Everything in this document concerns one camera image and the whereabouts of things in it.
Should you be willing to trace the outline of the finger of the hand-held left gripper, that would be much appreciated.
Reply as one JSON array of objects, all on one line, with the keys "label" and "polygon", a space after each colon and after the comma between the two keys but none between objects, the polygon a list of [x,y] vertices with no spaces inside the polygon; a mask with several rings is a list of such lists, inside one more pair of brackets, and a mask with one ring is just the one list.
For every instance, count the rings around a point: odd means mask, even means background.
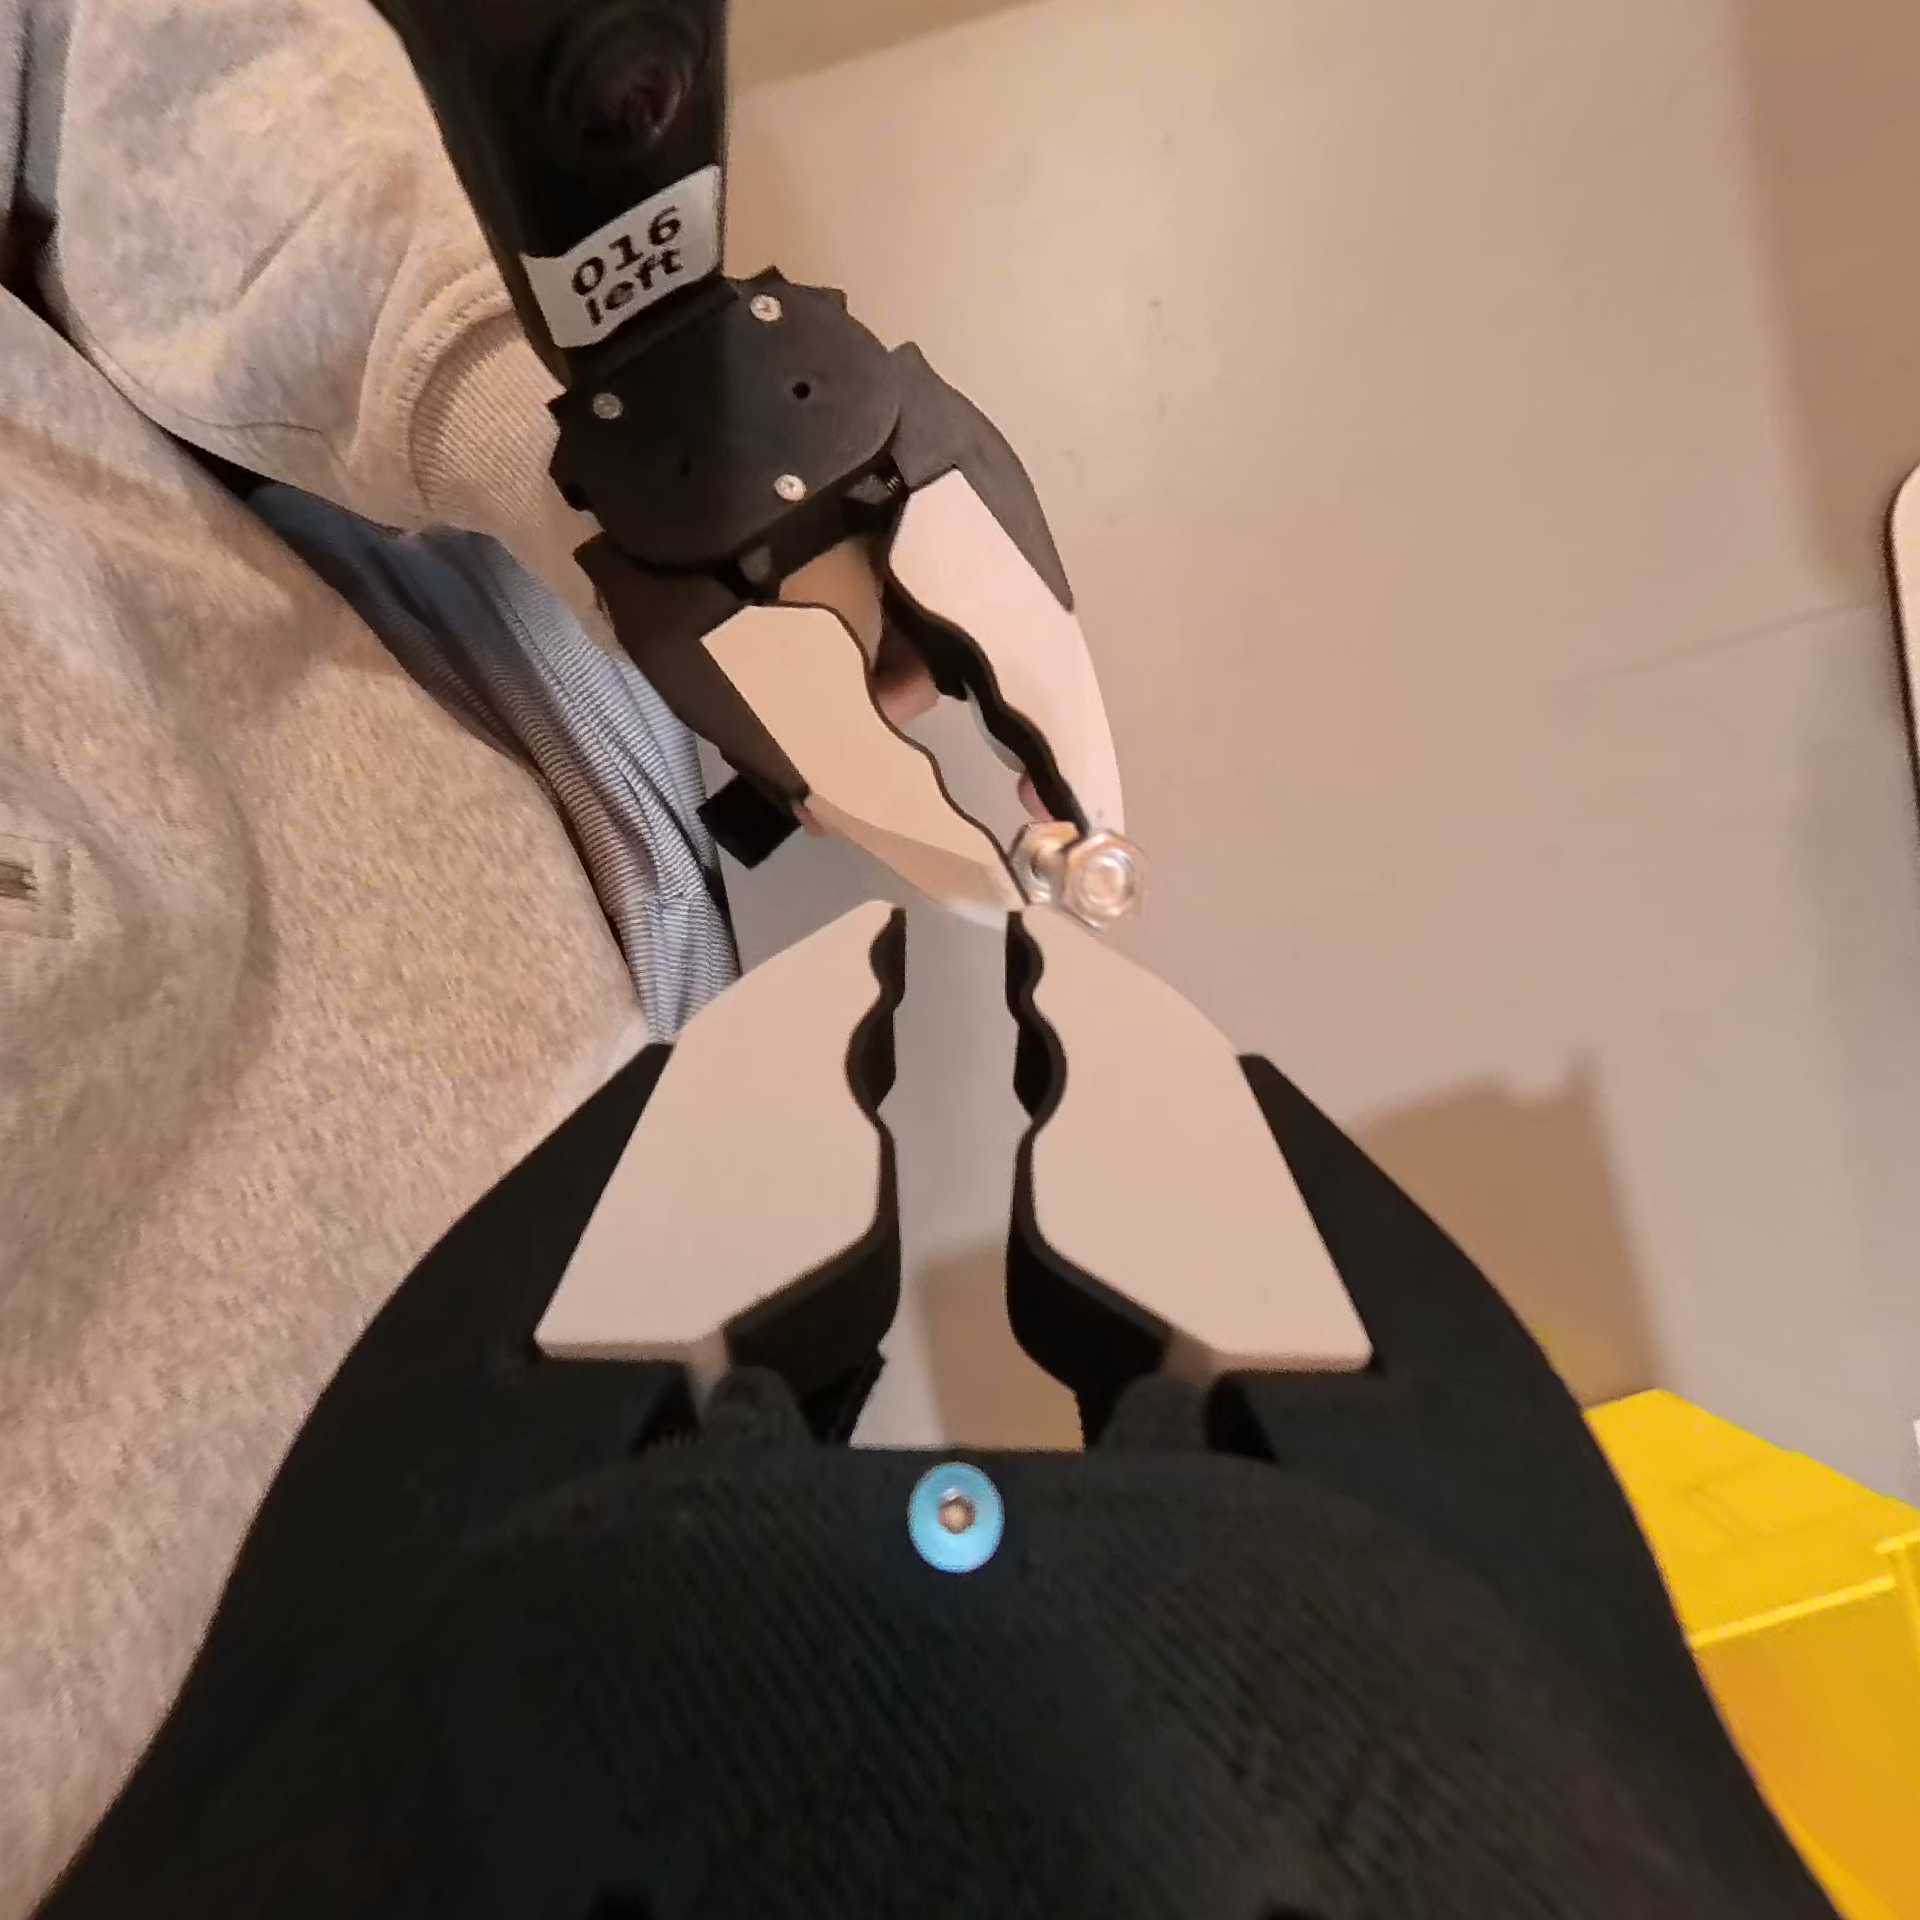
[{"label": "finger of the hand-held left gripper", "polygon": [[936,759],[877,707],[864,651],[826,608],[743,608],[701,638],[726,691],[710,741],[780,800],[952,915],[1024,906],[1001,843]]},{"label": "finger of the hand-held left gripper", "polygon": [[1127,838],[1110,721],[1072,594],[1016,543],[962,469],[903,497],[880,573],[882,625],[927,661],[1014,783],[1018,826],[981,822],[1009,853],[1029,822]]}]

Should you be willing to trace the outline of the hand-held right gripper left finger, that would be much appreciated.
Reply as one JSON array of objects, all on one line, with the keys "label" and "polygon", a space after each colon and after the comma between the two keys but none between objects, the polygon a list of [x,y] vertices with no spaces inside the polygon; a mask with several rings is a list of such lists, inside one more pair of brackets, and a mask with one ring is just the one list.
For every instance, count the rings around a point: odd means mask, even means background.
[{"label": "hand-held right gripper left finger", "polygon": [[704,1402],[762,1370],[858,1400],[900,1301],[896,1080],[905,913],[871,902],[695,1015],[534,1331],[550,1361],[668,1363]]}]

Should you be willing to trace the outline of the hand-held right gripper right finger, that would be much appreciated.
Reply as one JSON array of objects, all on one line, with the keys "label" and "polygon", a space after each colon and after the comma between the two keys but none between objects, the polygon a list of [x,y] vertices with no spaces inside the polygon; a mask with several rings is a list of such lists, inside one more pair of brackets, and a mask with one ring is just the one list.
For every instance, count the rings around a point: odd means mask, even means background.
[{"label": "hand-held right gripper right finger", "polygon": [[1353,1376],[1353,1298],[1234,1046],[1054,909],[1006,923],[1016,1029],[1006,1313],[1079,1413],[1141,1379]]}]

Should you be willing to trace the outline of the silver hex bolt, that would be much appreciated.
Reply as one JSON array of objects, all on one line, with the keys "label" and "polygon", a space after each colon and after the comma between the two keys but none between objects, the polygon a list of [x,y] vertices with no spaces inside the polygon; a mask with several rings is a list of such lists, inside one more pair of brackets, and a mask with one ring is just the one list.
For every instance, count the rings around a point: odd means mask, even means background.
[{"label": "silver hex bolt", "polygon": [[1054,906],[1084,929],[1106,933],[1129,922],[1144,896],[1144,861],[1118,832],[1072,832],[1047,853]]}]

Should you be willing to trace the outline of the person's left forearm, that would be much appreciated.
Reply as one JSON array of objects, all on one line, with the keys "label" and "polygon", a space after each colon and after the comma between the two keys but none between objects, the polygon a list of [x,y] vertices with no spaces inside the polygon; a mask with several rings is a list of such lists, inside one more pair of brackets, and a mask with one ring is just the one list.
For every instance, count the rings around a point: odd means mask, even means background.
[{"label": "person's left forearm", "polygon": [[370,6],[5,6],[5,227],[134,410],[360,520],[508,547],[589,526],[559,387]]}]

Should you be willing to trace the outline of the person's left hand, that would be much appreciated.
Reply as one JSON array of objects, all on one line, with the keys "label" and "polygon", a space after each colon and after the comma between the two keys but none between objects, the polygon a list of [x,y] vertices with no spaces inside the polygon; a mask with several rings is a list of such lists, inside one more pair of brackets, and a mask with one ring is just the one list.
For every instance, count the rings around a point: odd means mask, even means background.
[{"label": "person's left hand", "polygon": [[927,661],[893,625],[880,626],[871,696],[880,717],[897,733],[909,733],[942,699]]}]

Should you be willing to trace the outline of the blue striped shirt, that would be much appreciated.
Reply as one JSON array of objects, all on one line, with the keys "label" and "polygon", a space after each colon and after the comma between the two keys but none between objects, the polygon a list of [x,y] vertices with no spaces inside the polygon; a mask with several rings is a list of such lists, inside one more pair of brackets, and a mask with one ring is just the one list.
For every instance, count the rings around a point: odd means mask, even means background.
[{"label": "blue striped shirt", "polygon": [[540,783],[650,1041],[671,1043],[738,979],[695,736],[488,535],[401,533],[279,482],[249,509],[420,688]]}]

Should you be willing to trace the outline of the person's grey sweatshirt torso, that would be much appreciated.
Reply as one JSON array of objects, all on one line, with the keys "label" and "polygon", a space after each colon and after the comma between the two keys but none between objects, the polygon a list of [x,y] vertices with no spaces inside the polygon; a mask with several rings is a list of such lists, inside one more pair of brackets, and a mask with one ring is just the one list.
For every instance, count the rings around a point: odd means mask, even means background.
[{"label": "person's grey sweatshirt torso", "polygon": [[542,789],[5,297],[1,1898],[442,1231],[644,1039]]}]

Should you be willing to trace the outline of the yellow plastic bin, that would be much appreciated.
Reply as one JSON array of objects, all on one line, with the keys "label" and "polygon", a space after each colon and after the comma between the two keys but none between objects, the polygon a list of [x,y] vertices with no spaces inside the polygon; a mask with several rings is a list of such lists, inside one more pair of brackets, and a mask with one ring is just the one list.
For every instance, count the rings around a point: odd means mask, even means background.
[{"label": "yellow plastic bin", "polygon": [[1714,1706],[1841,1917],[1918,1917],[1918,1514],[1664,1391],[1589,1426]]}]

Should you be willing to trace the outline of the white document stand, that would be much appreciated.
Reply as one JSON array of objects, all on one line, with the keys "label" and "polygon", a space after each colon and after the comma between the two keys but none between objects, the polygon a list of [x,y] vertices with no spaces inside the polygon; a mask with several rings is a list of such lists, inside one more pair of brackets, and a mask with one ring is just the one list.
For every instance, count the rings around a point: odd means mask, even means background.
[{"label": "white document stand", "polygon": [[1920,472],[1913,467],[1895,489],[1882,520],[1895,686],[1902,703],[1913,811],[1918,811],[1918,489]]}]

